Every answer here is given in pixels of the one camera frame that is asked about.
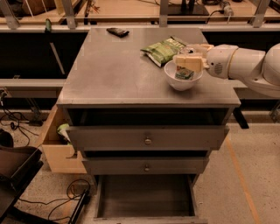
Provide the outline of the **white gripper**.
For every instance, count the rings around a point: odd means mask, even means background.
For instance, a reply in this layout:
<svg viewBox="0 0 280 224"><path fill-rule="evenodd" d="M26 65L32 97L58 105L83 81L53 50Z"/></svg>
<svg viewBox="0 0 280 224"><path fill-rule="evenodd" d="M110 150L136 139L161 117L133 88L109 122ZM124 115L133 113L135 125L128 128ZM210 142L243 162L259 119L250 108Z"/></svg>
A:
<svg viewBox="0 0 280 224"><path fill-rule="evenodd" d="M228 78L230 60L238 49L237 45L189 44L186 47L189 53L207 53L206 58L201 54L177 54L172 58L177 66L194 72L207 68L213 77Z"/></svg>

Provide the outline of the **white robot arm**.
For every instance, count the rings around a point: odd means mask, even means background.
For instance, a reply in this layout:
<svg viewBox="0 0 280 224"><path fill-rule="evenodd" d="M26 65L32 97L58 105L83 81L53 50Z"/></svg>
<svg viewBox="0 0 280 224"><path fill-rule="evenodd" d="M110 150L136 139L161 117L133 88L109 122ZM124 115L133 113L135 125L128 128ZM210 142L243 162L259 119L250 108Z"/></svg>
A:
<svg viewBox="0 0 280 224"><path fill-rule="evenodd" d="M207 72L216 78L233 79L270 97L280 97L280 45L267 52L237 45L187 45L192 53L179 53L173 62L193 72Z"/></svg>

